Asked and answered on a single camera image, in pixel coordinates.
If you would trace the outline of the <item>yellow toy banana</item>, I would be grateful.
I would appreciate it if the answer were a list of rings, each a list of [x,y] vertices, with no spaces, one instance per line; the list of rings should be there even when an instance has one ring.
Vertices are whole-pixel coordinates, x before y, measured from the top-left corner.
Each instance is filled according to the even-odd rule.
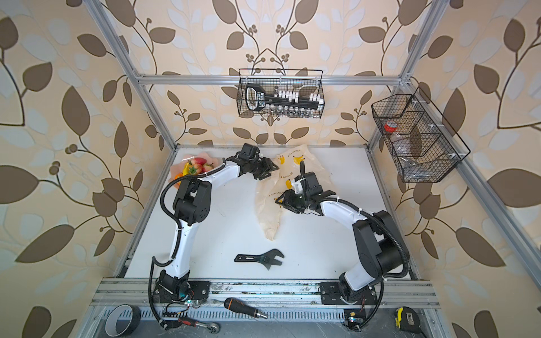
[[[185,164],[185,167],[183,169],[183,173],[185,174],[185,176],[187,175],[196,175],[197,174],[197,169],[189,162],[187,162]]]

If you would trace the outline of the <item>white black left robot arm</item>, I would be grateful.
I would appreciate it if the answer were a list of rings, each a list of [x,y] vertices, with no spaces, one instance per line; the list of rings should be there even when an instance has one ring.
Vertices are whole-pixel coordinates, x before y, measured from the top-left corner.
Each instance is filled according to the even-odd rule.
[[[211,195],[218,188],[243,175],[251,174],[255,180],[265,180],[279,167],[260,155],[257,146],[244,144],[209,171],[187,174],[168,183],[159,197],[163,213],[174,225],[173,242],[168,258],[151,260],[149,273],[149,301],[159,291],[171,301],[184,302],[194,298],[190,287],[190,256],[199,224],[211,211]]]

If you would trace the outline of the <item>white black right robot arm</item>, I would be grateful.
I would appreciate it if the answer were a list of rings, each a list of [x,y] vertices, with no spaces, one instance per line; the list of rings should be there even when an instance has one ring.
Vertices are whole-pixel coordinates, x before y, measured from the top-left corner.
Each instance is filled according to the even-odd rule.
[[[324,190],[313,172],[297,176],[275,202],[295,214],[331,218],[352,231],[358,259],[338,282],[340,296],[348,304],[358,302],[363,292],[389,277],[409,274],[409,250],[387,211],[370,213],[339,198],[334,191]]]

